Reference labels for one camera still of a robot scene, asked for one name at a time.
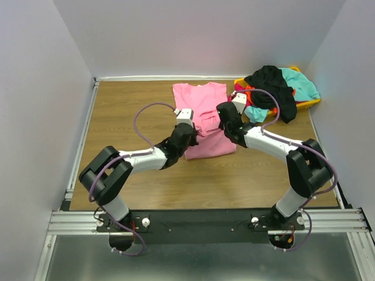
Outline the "pink t shirt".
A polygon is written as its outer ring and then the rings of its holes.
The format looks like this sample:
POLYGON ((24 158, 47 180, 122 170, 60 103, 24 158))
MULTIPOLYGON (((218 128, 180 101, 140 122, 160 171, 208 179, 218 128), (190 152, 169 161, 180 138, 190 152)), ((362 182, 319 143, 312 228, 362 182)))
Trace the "pink t shirt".
POLYGON ((216 106, 227 101, 225 84, 178 83, 172 86, 172 91, 178 109, 190 108, 193 111, 198 144, 186 150, 187 160, 228 155, 236 151, 236 144, 232 143, 219 128, 220 118, 216 106))

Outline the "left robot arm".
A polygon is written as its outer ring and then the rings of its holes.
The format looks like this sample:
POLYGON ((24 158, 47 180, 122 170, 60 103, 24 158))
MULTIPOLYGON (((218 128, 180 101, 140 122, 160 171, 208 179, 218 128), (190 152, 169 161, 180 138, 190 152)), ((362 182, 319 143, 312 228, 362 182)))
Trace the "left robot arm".
POLYGON ((171 136, 151 149, 121 152, 105 147, 79 174, 79 182, 89 192, 90 201, 104 208, 97 219, 100 232, 123 232, 133 229, 148 232, 148 213, 133 214, 120 196, 130 175, 148 170, 167 169, 178 162, 190 146, 196 146, 197 131, 193 125, 175 126, 171 136))

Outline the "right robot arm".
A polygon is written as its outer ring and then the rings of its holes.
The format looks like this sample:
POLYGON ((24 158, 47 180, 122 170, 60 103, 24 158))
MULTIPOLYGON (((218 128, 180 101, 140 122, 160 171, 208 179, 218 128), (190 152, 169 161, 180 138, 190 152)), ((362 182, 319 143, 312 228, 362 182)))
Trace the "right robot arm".
POLYGON ((319 189, 327 182, 333 180, 327 192, 335 187, 337 172, 316 140, 302 142, 288 139, 265 130, 263 126, 244 123, 233 102, 223 102, 216 109, 220 118, 219 128, 231 142, 262 151, 286 163, 289 189, 262 219, 267 226, 285 228, 300 208, 314 196, 324 193, 319 189))

